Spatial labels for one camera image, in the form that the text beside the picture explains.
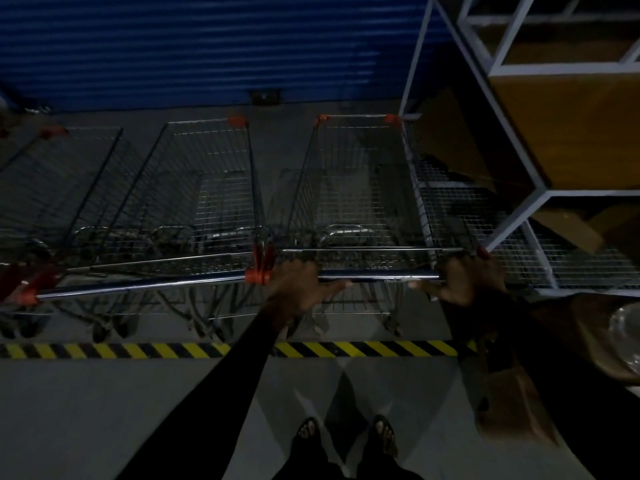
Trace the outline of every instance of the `hand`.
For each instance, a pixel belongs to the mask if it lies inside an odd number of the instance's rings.
[[[507,293],[504,270],[500,263],[484,248],[476,256],[449,258],[443,265],[445,284],[429,281],[409,282],[409,288],[459,306],[470,306],[478,291],[492,289]]]
[[[306,312],[351,285],[346,280],[318,283],[317,264],[296,259],[273,267],[269,280],[269,298],[290,302],[295,313]]]

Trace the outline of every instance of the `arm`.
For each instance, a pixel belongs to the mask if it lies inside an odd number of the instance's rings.
[[[169,413],[130,460],[120,480],[224,475],[236,448],[260,375],[280,330],[348,286],[318,284],[317,266],[299,260],[276,266],[271,295],[220,363]]]
[[[533,380],[567,446],[597,479],[633,471],[640,399],[601,373],[536,322],[506,293],[504,272],[485,250],[445,264],[447,282],[420,288],[494,321]]]

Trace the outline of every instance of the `white metal shelving frame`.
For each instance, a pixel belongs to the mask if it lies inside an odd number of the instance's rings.
[[[511,126],[511,123],[509,122],[507,116],[503,112],[500,104],[496,100],[496,97],[494,96],[487,82],[486,75],[492,75],[492,72],[491,70],[488,70],[489,66],[486,64],[486,60],[483,59],[482,54],[480,57],[478,57],[477,40],[479,39],[477,38],[477,36],[475,38],[470,39],[468,37],[468,33],[465,35],[465,31],[468,31],[465,28],[465,23],[468,23],[465,21],[465,19],[468,16],[468,11],[472,1],[473,0],[464,1],[464,5],[466,6],[463,6],[462,12],[461,12],[461,14],[463,15],[461,17],[461,19],[463,20],[463,23],[460,24],[460,18],[459,18],[458,24],[456,26],[452,23],[451,19],[449,18],[443,6],[439,3],[438,0],[428,0],[427,7],[425,9],[424,17],[422,20],[422,26],[420,27],[418,40],[416,42],[415,51],[413,53],[413,60],[410,66],[410,71],[405,84],[404,94],[403,94],[402,102],[399,108],[399,115],[403,117],[403,119],[407,122],[411,122],[412,120],[416,120],[420,117],[419,114],[405,114],[404,110],[406,108],[406,103],[411,90],[415,67],[417,66],[418,60],[420,58],[422,43],[424,41],[424,37],[428,29],[429,19],[431,17],[433,10],[436,9],[439,15],[441,15],[441,17],[443,18],[445,24],[447,25],[447,28],[449,29],[456,45],[458,46],[458,49],[462,53],[462,56],[465,58],[479,87],[484,93],[484,96],[486,97],[493,112],[495,113],[497,119],[499,120],[500,125],[502,126],[511,144],[513,145],[519,160],[522,162],[534,186],[533,192],[528,197],[526,197],[526,199],[524,199],[524,201],[521,202],[521,204],[519,204],[519,206],[517,206],[516,209],[514,209],[510,214],[506,215],[506,217],[501,221],[501,223],[493,228],[491,233],[489,233],[488,235],[483,235],[482,233],[480,234],[476,233],[475,237],[481,237],[482,239],[480,239],[479,242],[482,245],[484,245],[484,247],[487,250],[494,251],[500,245],[502,245],[502,247],[505,247],[505,245],[507,247],[514,247],[509,245],[508,239],[514,239],[514,236],[517,233],[518,237],[516,238],[516,241],[524,240],[524,242],[526,242],[526,244],[529,247],[529,252],[532,254],[532,256],[535,257],[535,260],[537,261],[536,266],[539,266],[539,268],[542,270],[541,275],[543,276],[543,281],[532,283],[533,287],[537,291],[539,291],[540,294],[543,294],[546,296],[566,296],[569,294],[574,294],[576,292],[604,292],[608,294],[618,294],[618,295],[624,295],[624,296],[640,296],[640,271],[637,270],[632,264],[630,264],[628,260],[624,256],[620,255],[620,253],[618,253],[617,251],[615,250],[612,251],[611,249],[605,250],[605,252],[603,253],[603,256],[601,256],[600,258],[596,258],[596,259],[600,259],[600,261],[598,261],[595,264],[592,263],[590,266],[603,266],[603,265],[608,267],[622,266],[624,268],[624,272],[626,273],[625,276],[628,277],[627,282],[619,282],[619,283],[601,282],[601,284],[599,284],[596,287],[589,287],[588,285],[582,285],[583,282],[579,278],[575,277],[575,264],[566,265],[566,263],[562,263],[562,262],[559,262],[557,259],[553,259],[554,257],[557,257],[558,253],[560,252],[559,251],[560,246],[558,245],[558,241],[555,241],[553,239],[548,239],[548,236],[543,236],[542,238],[540,238],[538,233],[536,233],[532,228],[529,222],[529,217],[531,217],[531,215],[535,211],[537,211],[537,209],[542,207],[551,197],[556,197],[556,196],[635,197],[635,196],[640,196],[640,190],[637,190],[637,189],[556,190],[556,189],[549,188],[547,183],[540,176],[537,168],[535,167],[534,163],[531,160],[531,157],[528,151],[525,149],[523,143],[521,142],[516,132],[514,131],[514,128]],[[572,2],[569,3],[569,5],[567,5],[567,7],[565,8],[563,12],[563,16],[564,17],[568,16],[570,18],[572,16],[573,10],[575,9],[579,1],[580,0],[572,0]],[[523,24],[523,22],[540,23],[544,21],[544,20],[537,20],[536,18],[525,20],[527,17],[527,12],[532,3],[533,3],[533,0],[520,1],[518,8],[516,10],[516,13],[512,15],[512,17],[510,17],[509,26],[507,28],[507,31],[505,33],[505,36],[502,42],[500,43],[500,47],[498,49],[499,52],[502,52],[501,49],[504,49],[502,58],[501,59],[499,59],[498,57],[492,58],[492,67],[494,65],[496,68],[505,67],[502,65],[502,62],[504,60],[504,55],[506,55],[511,45],[511,42],[513,42],[515,34],[517,33],[517,29]],[[634,62],[639,54],[640,54],[640,41],[634,44],[632,49],[629,50],[628,54],[623,58],[620,64],[628,65],[627,69],[631,67],[634,69],[634,72],[640,71],[640,63]],[[611,73],[613,71],[603,69],[599,72]],[[530,74],[530,73],[533,73],[533,72],[523,72],[522,74]],[[553,72],[550,70],[548,72],[538,72],[538,73],[554,74],[554,73],[560,73],[560,72]],[[408,134],[409,132],[410,132],[410,129],[405,127],[405,137],[407,140],[407,144],[405,144],[405,153],[410,166],[415,168],[415,164],[417,160],[415,157],[414,148],[412,148],[411,144],[409,144],[409,141],[411,140],[411,135]],[[429,222],[429,212],[426,210],[426,208],[428,207],[428,204],[426,204],[425,202],[425,199],[427,197],[424,195],[424,193],[421,192],[421,189],[425,186],[430,185],[431,187],[433,187],[434,185],[436,185],[436,187],[441,186],[443,188],[448,188],[453,191],[455,190],[455,188],[469,189],[470,187],[474,187],[474,185],[466,184],[464,182],[451,182],[451,181],[446,181],[444,179],[438,182],[426,182],[423,180],[424,179],[422,180],[420,179],[419,172],[412,170],[413,186],[414,186],[416,199],[417,199],[418,207],[420,209],[420,214],[421,214],[420,220],[421,220],[421,224],[423,225],[425,236],[428,236],[426,238],[427,244],[430,245],[430,244],[433,244],[433,236],[434,236],[433,230],[434,228],[437,228],[438,224],[434,222]],[[558,270],[559,267],[562,268],[561,271],[570,269],[572,273],[570,274],[571,277],[565,280],[562,280],[562,278],[559,278],[557,275],[559,272]],[[580,271],[580,273],[588,274],[584,270]]]
[[[640,72],[640,39],[628,49],[619,61],[580,63],[505,64],[511,44],[523,25],[541,23],[629,22],[640,20],[640,13],[582,13],[576,12],[580,0],[569,0],[562,12],[554,15],[529,15],[535,0],[520,0],[512,15],[469,15],[475,0],[463,0],[457,25],[460,35],[473,50],[480,67],[488,76],[501,75],[556,75],[556,74],[613,74]],[[506,30],[491,54],[478,36],[476,27],[506,25]]]

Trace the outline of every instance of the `leg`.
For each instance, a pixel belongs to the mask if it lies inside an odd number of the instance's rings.
[[[393,428],[384,416],[376,416],[373,418],[373,427],[369,430],[369,440],[362,452],[362,461],[358,465],[357,478],[359,480],[377,478],[422,480],[420,475],[400,468],[396,462],[397,455]]]
[[[291,454],[273,480],[342,479],[342,470],[329,463],[314,418],[305,419],[291,442]]]

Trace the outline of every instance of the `metal wire basket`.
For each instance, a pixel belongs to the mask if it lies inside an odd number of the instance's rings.
[[[244,118],[167,123],[107,226],[76,236],[71,272],[176,276],[244,269],[263,232]]]
[[[96,195],[122,165],[120,128],[48,127],[0,164],[0,259],[47,261],[74,252],[74,230],[113,217],[124,195]]]
[[[324,269],[411,270],[428,266],[396,116],[320,116],[301,171],[287,238]],[[315,313],[391,315],[399,282],[361,283]]]

